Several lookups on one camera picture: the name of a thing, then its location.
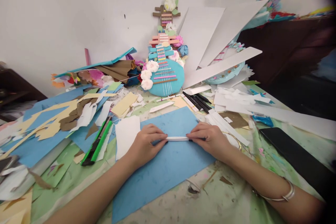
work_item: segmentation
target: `black smartphone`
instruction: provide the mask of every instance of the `black smartphone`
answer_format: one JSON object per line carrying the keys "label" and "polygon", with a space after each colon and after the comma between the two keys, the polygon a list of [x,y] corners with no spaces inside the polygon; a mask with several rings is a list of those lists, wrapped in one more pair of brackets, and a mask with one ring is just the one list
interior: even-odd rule
{"label": "black smartphone", "polygon": [[259,132],[290,163],[324,200],[330,195],[335,175],[280,128],[265,128]]}

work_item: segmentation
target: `pink stick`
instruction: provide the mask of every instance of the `pink stick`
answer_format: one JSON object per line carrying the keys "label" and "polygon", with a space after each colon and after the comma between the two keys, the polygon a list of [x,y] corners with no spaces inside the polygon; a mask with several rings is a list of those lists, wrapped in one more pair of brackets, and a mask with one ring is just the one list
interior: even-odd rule
{"label": "pink stick", "polygon": [[91,65],[91,60],[90,60],[90,54],[89,54],[89,50],[88,49],[84,49],[85,51],[85,59],[86,59],[86,65]]}
{"label": "pink stick", "polygon": [[162,76],[162,77],[155,77],[154,79],[164,79],[164,78],[171,78],[171,77],[176,77],[176,75]]}

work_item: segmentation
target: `dark wooden furniture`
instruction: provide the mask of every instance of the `dark wooden furniture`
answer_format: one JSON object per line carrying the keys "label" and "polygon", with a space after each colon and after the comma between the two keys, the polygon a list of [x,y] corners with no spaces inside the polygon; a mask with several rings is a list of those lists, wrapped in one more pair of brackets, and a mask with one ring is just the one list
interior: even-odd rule
{"label": "dark wooden furniture", "polygon": [[[0,98],[0,112],[5,105],[14,101],[25,102],[30,100],[41,101],[47,99],[44,94],[42,94],[12,69],[0,70],[0,89],[6,89],[8,92],[13,93],[5,98]],[[12,121],[2,115],[0,115],[0,119],[7,122]]]}

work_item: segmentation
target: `craft supplies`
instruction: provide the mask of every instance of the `craft supplies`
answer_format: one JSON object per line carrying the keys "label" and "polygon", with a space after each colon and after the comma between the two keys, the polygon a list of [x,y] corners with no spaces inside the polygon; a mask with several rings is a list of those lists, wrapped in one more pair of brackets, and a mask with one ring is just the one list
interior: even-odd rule
{"label": "craft supplies", "polygon": [[156,102],[162,102],[162,101],[164,101],[164,100],[168,100],[168,99],[171,99],[171,98],[180,96],[180,95],[181,95],[181,94],[174,95],[174,96],[168,96],[168,97],[166,97],[166,98],[161,98],[161,99],[157,100]]}

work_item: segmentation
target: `craft table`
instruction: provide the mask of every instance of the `craft table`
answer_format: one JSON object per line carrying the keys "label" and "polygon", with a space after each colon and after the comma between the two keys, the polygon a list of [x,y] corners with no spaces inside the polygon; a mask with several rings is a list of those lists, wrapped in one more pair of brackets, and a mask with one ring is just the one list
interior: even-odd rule
{"label": "craft table", "polygon": [[[263,92],[257,86],[253,86],[253,90]],[[140,116],[141,121],[178,109],[175,106],[169,106],[155,113],[148,114],[150,108],[158,105],[156,103],[158,98],[149,92],[144,93],[139,86],[132,87],[130,91],[140,93],[147,103],[145,107],[138,107],[132,114]],[[274,106],[289,109],[269,94],[266,96],[275,102]],[[203,115],[195,115],[204,121]],[[321,163],[331,169],[330,163],[336,150],[336,142],[302,131],[274,119],[273,123],[275,127],[281,128]],[[292,166],[279,156],[275,148],[258,134],[257,127],[264,128],[266,126],[257,123],[252,130],[244,128],[236,129],[251,142],[248,147],[250,153],[246,150],[243,150],[243,152],[265,168],[272,170],[280,176],[287,177],[296,186],[322,199]],[[70,164],[70,166],[54,191],[42,189],[37,184],[33,186],[32,223],[43,223],[46,221],[57,209],[64,206],[113,166],[116,155],[116,139],[114,138],[108,144],[104,159],[90,167],[81,167],[80,164],[76,164],[73,161],[74,155],[79,150],[74,143],[71,143],[57,158],[56,161],[58,164],[64,163],[64,166],[66,164]],[[204,184],[204,190],[201,189],[200,193],[197,193],[197,188],[202,188]],[[112,202],[108,205],[98,223],[111,224],[111,218]],[[264,199],[252,193],[251,186],[245,180],[220,161],[216,161],[188,180],[175,186],[119,223],[157,224],[176,222],[284,223],[277,212]]]}

